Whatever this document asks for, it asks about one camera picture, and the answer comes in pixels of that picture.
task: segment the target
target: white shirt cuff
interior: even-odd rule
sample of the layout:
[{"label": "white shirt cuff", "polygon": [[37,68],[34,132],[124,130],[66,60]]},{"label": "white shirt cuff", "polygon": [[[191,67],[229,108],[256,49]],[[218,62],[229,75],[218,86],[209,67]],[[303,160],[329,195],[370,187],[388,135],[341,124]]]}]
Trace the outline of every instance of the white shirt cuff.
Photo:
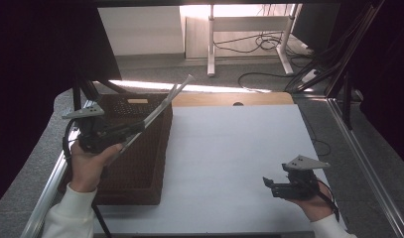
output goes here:
[{"label": "white shirt cuff", "polygon": [[348,237],[348,233],[337,222],[334,214],[311,223],[316,237]]},{"label": "white shirt cuff", "polygon": [[67,185],[66,194],[60,202],[57,213],[63,216],[86,217],[96,196],[93,192],[77,192]]}]

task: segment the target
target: hand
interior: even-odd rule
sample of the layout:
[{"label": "hand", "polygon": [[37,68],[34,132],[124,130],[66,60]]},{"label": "hand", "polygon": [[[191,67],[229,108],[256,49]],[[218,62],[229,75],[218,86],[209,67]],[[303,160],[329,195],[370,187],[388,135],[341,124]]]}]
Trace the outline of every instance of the hand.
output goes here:
[{"label": "hand", "polygon": [[[328,198],[332,198],[331,193],[325,185],[319,182],[319,187],[320,191],[324,195],[326,195]],[[310,200],[287,200],[299,205],[311,222],[321,220],[333,214],[330,206],[317,195],[315,195]]]},{"label": "hand", "polygon": [[69,186],[77,192],[91,192],[96,190],[103,168],[112,163],[122,145],[108,147],[99,155],[84,152],[78,141],[70,149],[72,179]]}]

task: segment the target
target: black curtain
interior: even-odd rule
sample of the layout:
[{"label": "black curtain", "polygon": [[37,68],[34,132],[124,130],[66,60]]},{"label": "black curtain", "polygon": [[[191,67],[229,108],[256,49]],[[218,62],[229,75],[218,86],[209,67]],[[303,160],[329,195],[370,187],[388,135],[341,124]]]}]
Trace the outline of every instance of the black curtain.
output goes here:
[{"label": "black curtain", "polygon": [[362,112],[404,161],[404,2],[385,1],[350,71]]},{"label": "black curtain", "polygon": [[55,98],[76,79],[113,78],[121,76],[96,8],[0,2],[0,198],[47,127]]}]

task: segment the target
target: brown tray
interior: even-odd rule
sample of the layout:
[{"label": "brown tray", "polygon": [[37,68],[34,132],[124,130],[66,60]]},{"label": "brown tray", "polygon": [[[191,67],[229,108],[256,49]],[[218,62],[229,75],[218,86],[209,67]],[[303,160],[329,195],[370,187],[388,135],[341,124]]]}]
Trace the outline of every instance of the brown tray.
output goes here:
[{"label": "brown tray", "polygon": [[[146,118],[166,96],[166,93],[104,94],[98,100],[98,104],[104,109],[107,121],[132,123]],[[98,186],[98,193],[94,200],[96,204],[157,205],[160,203],[165,154],[172,118],[173,110],[170,105],[127,151],[111,164],[108,177],[104,178]],[[59,187],[61,191],[66,190],[66,184],[70,178],[70,170],[67,170]]]}]

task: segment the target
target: white sleeve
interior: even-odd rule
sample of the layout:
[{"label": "white sleeve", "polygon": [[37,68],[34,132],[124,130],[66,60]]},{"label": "white sleeve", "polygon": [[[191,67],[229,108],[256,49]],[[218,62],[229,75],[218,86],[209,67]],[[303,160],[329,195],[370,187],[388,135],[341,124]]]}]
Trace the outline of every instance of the white sleeve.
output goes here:
[{"label": "white sleeve", "polygon": [[62,201],[47,213],[42,237],[93,237],[93,192],[76,192],[67,185]]},{"label": "white sleeve", "polygon": [[311,223],[316,238],[356,238],[347,233],[337,222],[334,214]]}]

